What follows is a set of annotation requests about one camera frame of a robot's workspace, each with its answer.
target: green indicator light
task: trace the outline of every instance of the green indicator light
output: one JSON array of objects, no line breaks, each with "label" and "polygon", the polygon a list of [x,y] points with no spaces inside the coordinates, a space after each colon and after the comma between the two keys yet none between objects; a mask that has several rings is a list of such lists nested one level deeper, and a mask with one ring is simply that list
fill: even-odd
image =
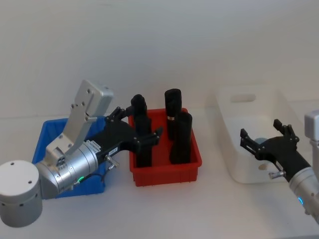
[{"label": "green indicator light", "polygon": [[84,176],[80,177],[80,178],[78,179],[78,183],[80,183],[83,179],[84,179]]}]

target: white wall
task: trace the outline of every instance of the white wall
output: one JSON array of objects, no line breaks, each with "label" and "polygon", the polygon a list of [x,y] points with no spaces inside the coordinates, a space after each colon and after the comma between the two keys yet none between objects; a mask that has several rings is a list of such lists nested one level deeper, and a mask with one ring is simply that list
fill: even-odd
[{"label": "white wall", "polygon": [[112,106],[166,89],[186,107],[220,85],[277,83],[319,99],[318,0],[1,0],[0,118],[68,114],[83,79]]}]

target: white table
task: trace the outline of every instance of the white table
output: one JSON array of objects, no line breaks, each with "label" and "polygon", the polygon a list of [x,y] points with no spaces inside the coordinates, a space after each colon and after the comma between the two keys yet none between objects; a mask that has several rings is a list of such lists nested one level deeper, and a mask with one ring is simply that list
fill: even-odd
[{"label": "white table", "polygon": [[[303,119],[305,112],[319,109],[319,101],[292,106]],[[121,152],[120,168],[107,176],[105,193],[46,200],[34,224],[13,229],[0,223],[0,239],[319,237],[319,226],[304,214],[287,183],[244,185],[231,179],[217,144],[215,108],[189,111],[203,160],[196,182],[136,187],[128,153]],[[0,163],[31,161],[47,119],[53,118],[1,119]]]}]

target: black object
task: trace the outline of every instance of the black object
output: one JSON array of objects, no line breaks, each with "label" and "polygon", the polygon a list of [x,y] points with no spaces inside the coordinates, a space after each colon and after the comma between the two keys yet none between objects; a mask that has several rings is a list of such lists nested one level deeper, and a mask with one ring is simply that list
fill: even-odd
[{"label": "black object", "polygon": [[179,112],[175,118],[175,142],[170,151],[172,164],[190,163],[192,116],[187,112]]},{"label": "black object", "polygon": [[144,148],[148,149],[157,145],[162,135],[163,128],[157,128],[155,132],[139,136],[136,130],[128,123],[122,121],[123,118],[134,114],[134,107],[130,106],[126,110],[117,107],[109,116],[105,117],[106,125],[103,131],[88,138],[94,141],[101,148],[96,153],[99,165],[106,161],[106,155],[113,156],[122,150],[139,153]]},{"label": "black object", "polygon": [[[135,118],[135,130],[138,136],[145,136],[152,132],[152,120],[145,115],[140,115]],[[143,147],[136,154],[136,166],[138,168],[152,166],[152,146]]]},{"label": "black object", "polygon": [[165,92],[165,109],[167,115],[168,138],[174,140],[174,120],[176,114],[181,112],[180,89],[171,89]]},{"label": "black object", "polygon": [[142,95],[140,95],[140,94],[135,95],[131,99],[131,105],[134,107],[134,113],[133,113],[134,120],[136,119],[137,116],[140,116],[140,115],[146,116],[147,115],[148,107],[147,107],[145,99]]},{"label": "black object", "polygon": [[289,182],[300,170],[310,167],[308,162],[298,153],[299,138],[292,126],[283,125],[278,119],[274,120],[274,128],[283,136],[267,139],[258,144],[252,140],[246,130],[240,130],[240,146],[252,153],[257,160],[272,162],[279,171],[285,171],[285,179]]}]

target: blue indicator light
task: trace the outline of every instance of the blue indicator light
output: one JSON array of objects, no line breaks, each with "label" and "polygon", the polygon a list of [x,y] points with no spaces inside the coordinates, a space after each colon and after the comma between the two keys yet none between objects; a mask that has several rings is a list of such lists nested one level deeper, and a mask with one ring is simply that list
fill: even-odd
[{"label": "blue indicator light", "polygon": [[301,197],[298,197],[299,202],[301,203],[301,205],[304,204],[303,200],[301,199]]}]

